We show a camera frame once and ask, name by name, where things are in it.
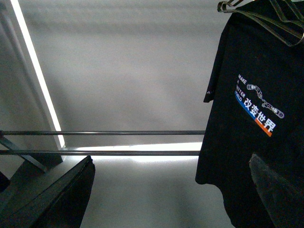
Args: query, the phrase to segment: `printed graphic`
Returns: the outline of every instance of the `printed graphic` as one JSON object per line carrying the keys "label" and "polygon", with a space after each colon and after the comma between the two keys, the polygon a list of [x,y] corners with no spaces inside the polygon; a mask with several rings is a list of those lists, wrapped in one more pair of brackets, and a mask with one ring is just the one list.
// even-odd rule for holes
{"label": "printed graphic", "polygon": [[277,108],[273,107],[270,103],[268,103],[266,100],[263,99],[262,91],[259,87],[257,87],[256,85],[247,85],[247,90],[256,90],[256,94],[257,94],[258,98],[260,98],[263,101],[262,107],[270,109],[279,118],[281,118],[281,119],[284,118],[285,115],[283,112],[281,112]]}
{"label": "printed graphic", "polygon": [[269,136],[271,137],[273,130],[276,127],[276,124],[269,118],[266,117],[266,115],[260,111],[260,108],[253,104],[251,99],[249,99],[246,96],[246,93],[242,91],[242,89],[239,86],[239,83],[243,83],[246,85],[247,90],[255,90],[257,93],[257,96],[260,100],[263,101],[262,107],[268,108],[272,112],[274,112],[279,118],[284,118],[284,113],[278,110],[277,108],[274,108],[270,103],[268,103],[266,100],[263,99],[262,91],[261,89],[256,85],[247,85],[247,80],[243,78],[241,75],[238,75],[238,81],[237,81],[237,87],[235,90],[235,96],[239,104],[243,107],[243,109],[249,114],[249,116],[256,122],[256,124]]}

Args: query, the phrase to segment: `bicycle chain graphic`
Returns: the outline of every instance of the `bicycle chain graphic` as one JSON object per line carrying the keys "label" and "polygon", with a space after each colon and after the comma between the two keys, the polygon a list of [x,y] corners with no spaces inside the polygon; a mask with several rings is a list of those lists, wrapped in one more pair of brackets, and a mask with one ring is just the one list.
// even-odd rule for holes
{"label": "bicycle chain graphic", "polygon": [[285,115],[284,115],[283,112],[281,112],[277,108],[273,107],[270,103],[268,103],[266,100],[263,99],[262,91],[261,91],[261,89],[258,86],[256,86],[256,85],[247,85],[247,90],[255,90],[256,94],[257,94],[257,97],[263,101],[263,103],[262,103],[262,107],[263,108],[270,109],[271,111],[274,112],[274,114],[276,114],[281,119],[284,118]]}

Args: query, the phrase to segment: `clothing rod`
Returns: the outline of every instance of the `clothing rod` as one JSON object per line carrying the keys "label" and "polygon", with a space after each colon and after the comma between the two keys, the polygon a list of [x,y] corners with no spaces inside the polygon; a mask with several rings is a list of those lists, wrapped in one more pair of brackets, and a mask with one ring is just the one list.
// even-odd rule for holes
{"label": "clothing rod", "polygon": [[204,135],[205,131],[0,131],[5,135]]}
{"label": "clothing rod", "polygon": [[91,155],[91,156],[198,156],[199,151],[76,151],[76,150],[0,150],[0,155]]}

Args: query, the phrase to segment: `ceiling panel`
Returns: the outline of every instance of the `ceiling panel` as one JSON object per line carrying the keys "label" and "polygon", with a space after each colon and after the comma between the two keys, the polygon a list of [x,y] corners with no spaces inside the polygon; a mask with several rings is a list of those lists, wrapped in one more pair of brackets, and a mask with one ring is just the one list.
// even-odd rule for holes
{"label": "ceiling panel", "polygon": [[[216,2],[20,1],[62,130],[204,130],[228,15]],[[203,136],[69,136],[66,146]]]}

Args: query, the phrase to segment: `orange stripe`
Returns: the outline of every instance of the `orange stripe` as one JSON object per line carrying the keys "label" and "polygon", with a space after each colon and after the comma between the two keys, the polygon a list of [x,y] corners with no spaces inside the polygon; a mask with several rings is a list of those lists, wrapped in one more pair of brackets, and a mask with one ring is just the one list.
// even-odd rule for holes
{"label": "orange stripe", "polygon": [[257,125],[260,126],[260,128],[262,128],[262,130],[263,130],[266,134],[268,134],[269,137],[271,137],[272,133],[269,132],[267,128],[265,128],[257,119],[255,119],[255,122],[257,123]]}

